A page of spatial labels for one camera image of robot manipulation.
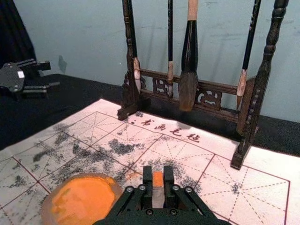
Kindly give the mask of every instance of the wooden post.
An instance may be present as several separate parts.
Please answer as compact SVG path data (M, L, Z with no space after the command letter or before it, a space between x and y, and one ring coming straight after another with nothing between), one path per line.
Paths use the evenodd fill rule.
M122 85L122 104L121 109L118 110L118 119L124 120L128 115L135 113L138 110L139 92L135 84L134 76L134 47L136 42L133 42L133 13L130 12L129 0L122 0L123 14L126 29L127 41L127 73L125 74L124 83Z
M266 46L264 48L262 63L255 78L250 107L248 109L246 125L244 128L244 135L231 162L231 167L238 170L241 168L248 149L254 141L257 121L270 76L271 61L276 49L276 43L279 39L280 26L284 18L288 2L289 0L275 0L274 3L271 26L267 36Z

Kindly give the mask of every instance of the brush bristles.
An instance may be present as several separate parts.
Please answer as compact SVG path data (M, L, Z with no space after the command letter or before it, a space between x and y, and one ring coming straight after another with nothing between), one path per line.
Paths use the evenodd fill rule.
M196 72L182 72L178 85L179 109L189 112L193 109L198 86Z

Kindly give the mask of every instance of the light blue wall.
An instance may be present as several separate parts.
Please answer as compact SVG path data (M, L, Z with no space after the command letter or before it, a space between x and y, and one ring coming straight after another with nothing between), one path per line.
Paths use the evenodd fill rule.
M253 0L199 0L199 79L237 84ZM50 73L121 85L126 40L121 0L15 0L39 60ZM263 57L274 0L263 0L249 64L254 76ZM180 59L188 0L174 1L174 63ZM133 0L142 68L167 71L167 0ZM300 1L291 0L282 24L262 115L300 122ZM67 63L59 67L59 57ZM223 106L234 108L235 96Z

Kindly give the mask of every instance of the carved wooden panel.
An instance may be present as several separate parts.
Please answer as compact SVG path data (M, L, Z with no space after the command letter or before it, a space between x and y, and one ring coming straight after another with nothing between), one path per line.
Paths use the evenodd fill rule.
M168 95L168 86L166 80L153 78L153 93Z
M146 80L141 76L141 89L146 89Z
M222 92L204 89L199 85L197 88L195 104L219 111L221 108L221 98Z

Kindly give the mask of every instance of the brush rack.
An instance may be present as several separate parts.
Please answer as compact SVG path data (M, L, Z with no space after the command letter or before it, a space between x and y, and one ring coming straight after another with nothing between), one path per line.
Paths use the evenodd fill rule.
M128 0L122 0L122 2L127 39L127 72L122 85L122 104L121 109L118 110L119 120L124 120L129 115L149 106L151 104L150 98L159 98L179 105L177 98L170 99L168 97L167 73L141 68L141 92L139 93L135 84L133 68L133 47L136 47L136 42L132 40L132 35L135 28L134 23L129 19ZM263 60L257 75L246 82L246 89L239 111L221 107L223 93L236 95L237 86L202 80L198 81L197 95L193 109L205 111L215 117L234 122L237 125L236 131L240 134L241 139L231 160L231 167L237 170L241 168L249 147L254 142L254 137L258 129L257 121L270 76L271 61L276 49L279 30L287 5L288 0L275 0L270 30L263 52ZM146 89L143 77L152 77L153 91ZM179 76L175 75L173 82L178 83Z

